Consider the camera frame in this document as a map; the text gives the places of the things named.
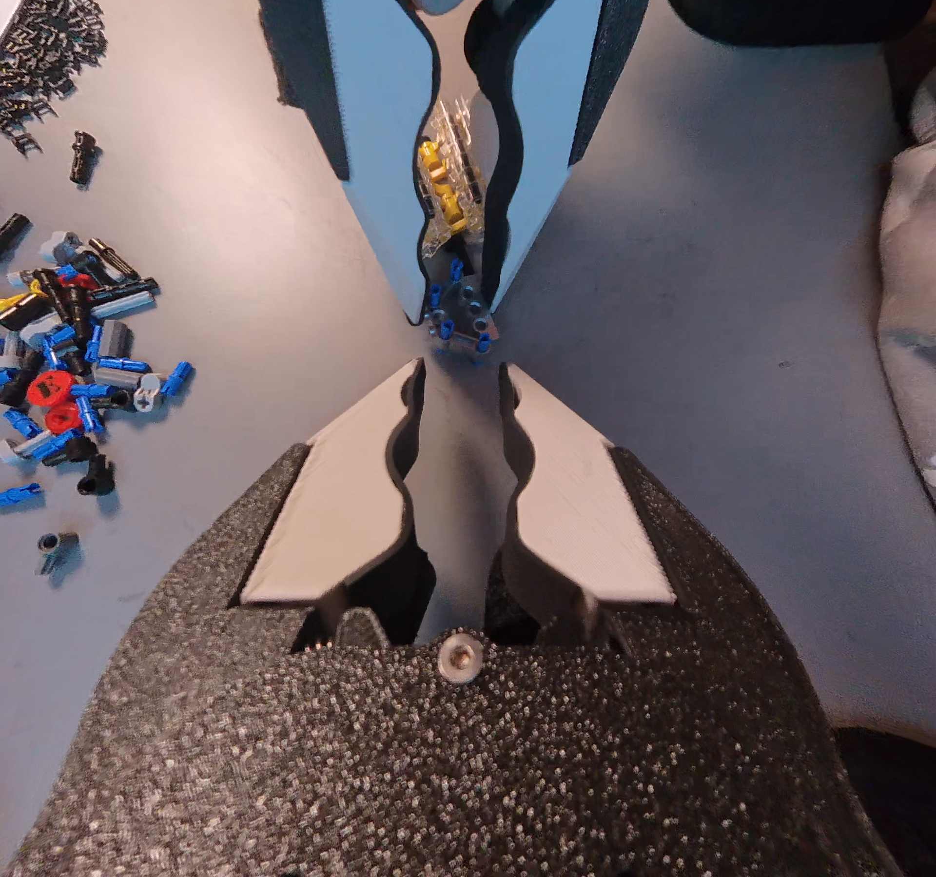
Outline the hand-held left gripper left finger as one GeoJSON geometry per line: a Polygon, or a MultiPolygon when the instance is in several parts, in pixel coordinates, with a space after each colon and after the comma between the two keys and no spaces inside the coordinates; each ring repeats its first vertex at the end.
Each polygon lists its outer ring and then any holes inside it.
{"type": "Polygon", "coordinates": [[[309,440],[309,452],[241,586],[246,606],[311,604],[331,636],[368,608],[393,644],[415,641],[427,555],[404,478],[418,453],[426,367],[415,358],[309,440]]]}

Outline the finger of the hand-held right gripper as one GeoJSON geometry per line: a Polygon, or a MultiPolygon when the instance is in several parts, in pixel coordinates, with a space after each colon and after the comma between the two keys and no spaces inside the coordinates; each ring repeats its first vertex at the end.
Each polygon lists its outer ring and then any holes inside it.
{"type": "Polygon", "coordinates": [[[345,194],[407,318],[419,322],[427,215],[415,150],[438,93],[438,53],[398,0],[322,2],[349,167],[345,194]]]}
{"type": "Polygon", "coordinates": [[[566,184],[602,0],[482,0],[464,51],[498,148],[484,205],[482,296],[497,310],[566,184]]]}

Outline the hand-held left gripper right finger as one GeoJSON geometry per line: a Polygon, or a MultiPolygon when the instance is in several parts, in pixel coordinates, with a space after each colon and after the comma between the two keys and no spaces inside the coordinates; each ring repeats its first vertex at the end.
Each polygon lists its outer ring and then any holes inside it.
{"type": "Polygon", "coordinates": [[[515,364],[499,368],[505,456],[517,478],[500,552],[507,591],[541,646],[626,647],[619,618],[677,606],[623,454],[515,364]]]}

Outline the clear block with yellow pistons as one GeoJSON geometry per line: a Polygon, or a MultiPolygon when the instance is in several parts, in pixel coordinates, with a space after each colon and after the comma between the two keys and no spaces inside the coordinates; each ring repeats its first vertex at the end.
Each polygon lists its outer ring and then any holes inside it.
{"type": "Polygon", "coordinates": [[[429,217],[421,254],[430,259],[452,237],[484,232],[486,183],[474,161],[471,111],[463,97],[440,100],[417,147],[418,189],[429,217]]]}

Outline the grey beam frame with holes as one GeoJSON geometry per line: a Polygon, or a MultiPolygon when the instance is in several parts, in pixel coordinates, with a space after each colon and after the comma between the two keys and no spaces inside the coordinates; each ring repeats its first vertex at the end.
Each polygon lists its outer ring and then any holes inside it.
{"type": "Polygon", "coordinates": [[[466,260],[463,257],[439,252],[429,261],[429,288],[424,319],[432,351],[444,358],[460,358],[474,366],[481,366],[492,360],[493,346],[499,339],[499,333],[493,315],[481,295],[479,274],[466,272],[466,260]],[[464,262],[462,280],[457,284],[451,283],[449,279],[450,264],[455,258],[464,262]],[[429,288],[432,284],[439,284],[444,290],[440,307],[435,311],[428,307],[429,288]],[[447,319],[455,322],[455,332],[450,341],[441,342],[438,338],[438,326],[447,319]],[[475,344],[479,335],[484,332],[490,334],[491,346],[485,355],[479,355],[475,352],[475,344]]]}

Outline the pile of black pins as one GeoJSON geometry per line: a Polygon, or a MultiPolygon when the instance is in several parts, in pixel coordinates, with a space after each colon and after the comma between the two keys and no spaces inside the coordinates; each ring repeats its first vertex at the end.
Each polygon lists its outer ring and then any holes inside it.
{"type": "Polygon", "coordinates": [[[1,132],[22,156],[40,145],[28,130],[75,90],[74,77],[107,51],[96,0],[24,0],[2,44],[1,132]]]}

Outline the black pin connector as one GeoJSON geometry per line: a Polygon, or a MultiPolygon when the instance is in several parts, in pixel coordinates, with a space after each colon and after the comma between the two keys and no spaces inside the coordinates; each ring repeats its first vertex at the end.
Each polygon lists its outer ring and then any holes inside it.
{"type": "Polygon", "coordinates": [[[71,145],[72,163],[69,180],[81,188],[87,188],[98,160],[97,140],[90,133],[76,130],[71,145]]]}

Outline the pile of mixed building parts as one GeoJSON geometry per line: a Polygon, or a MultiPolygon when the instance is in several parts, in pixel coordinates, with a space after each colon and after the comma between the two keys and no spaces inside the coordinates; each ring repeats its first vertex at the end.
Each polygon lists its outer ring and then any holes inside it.
{"type": "Polygon", "coordinates": [[[188,361],[169,371],[132,354],[125,320],[156,305],[161,288],[99,238],[55,231],[41,262],[6,275],[1,305],[2,513],[39,509],[45,469],[78,471],[80,497],[116,497],[108,423],[146,417],[187,388],[188,361]]]}

